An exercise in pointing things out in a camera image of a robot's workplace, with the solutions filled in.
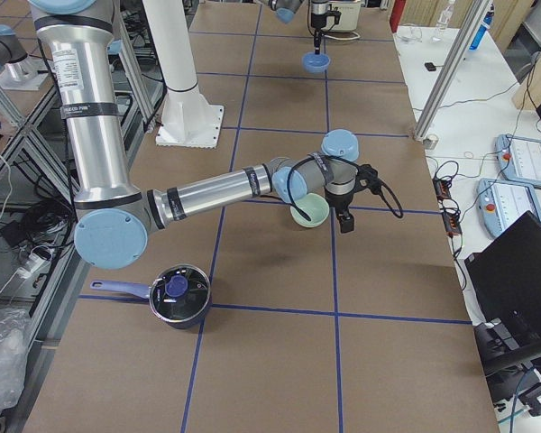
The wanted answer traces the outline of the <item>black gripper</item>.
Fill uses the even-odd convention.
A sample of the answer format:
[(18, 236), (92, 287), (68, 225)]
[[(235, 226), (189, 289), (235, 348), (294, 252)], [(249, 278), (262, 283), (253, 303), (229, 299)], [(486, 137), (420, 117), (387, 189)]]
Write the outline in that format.
[(354, 217), (349, 210), (353, 202), (353, 190), (352, 182), (344, 184), (332, 182), (325, 186), (325, 199), (329, 207), (335, 210), (341, 234), (348, 234), (354, 230)]
[(313, 31), (314, 54), (321, 53), (321, 30), (326, 27), (327, 13), (329, 12), (328, 2), (310, 2), (310, 27)]

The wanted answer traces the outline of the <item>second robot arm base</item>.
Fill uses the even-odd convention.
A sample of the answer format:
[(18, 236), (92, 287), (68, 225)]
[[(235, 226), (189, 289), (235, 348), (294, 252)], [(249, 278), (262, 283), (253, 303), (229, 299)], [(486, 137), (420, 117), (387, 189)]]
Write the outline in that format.
[(0, 24), (0, 87), (5, 90), (38, 91), (46, 79), (43, 63), (32, 58), (15, 31)]

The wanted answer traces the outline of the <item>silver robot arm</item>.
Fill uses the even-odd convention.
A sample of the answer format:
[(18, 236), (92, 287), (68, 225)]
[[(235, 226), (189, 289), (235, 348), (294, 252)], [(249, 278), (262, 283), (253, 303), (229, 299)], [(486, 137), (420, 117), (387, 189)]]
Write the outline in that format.
[(326, 0), (269, 0), (261, 1), (283, 23), (290, 23), (303, 4), (307, 5), (307, 29), (313, 36), (314, 54), (321, 53), (324, 29), (327, 25), (327, 16), (332, 12)]
[[(224, 108), (201, 94), (182, 1), (143, 1), (167, 96), (159, 143), (213, 148)], [(300, 207), (308, 193), (325, 188), (342, 233), (354, 230), (348, 207), (355, 194), (356, 137), (328, 133), (321, 150), (301, 161), (276, 158), (166, 192), (142, 193), (129, 177), (107, 50), (115, 39), (119, 1), (28, 1), (39, 41), (50, 47), (69, 129), (80, 190), (74, 245), (91, 265), (121, 269), (143, 254), (148, 236), (179, 221), (276, 191)]]

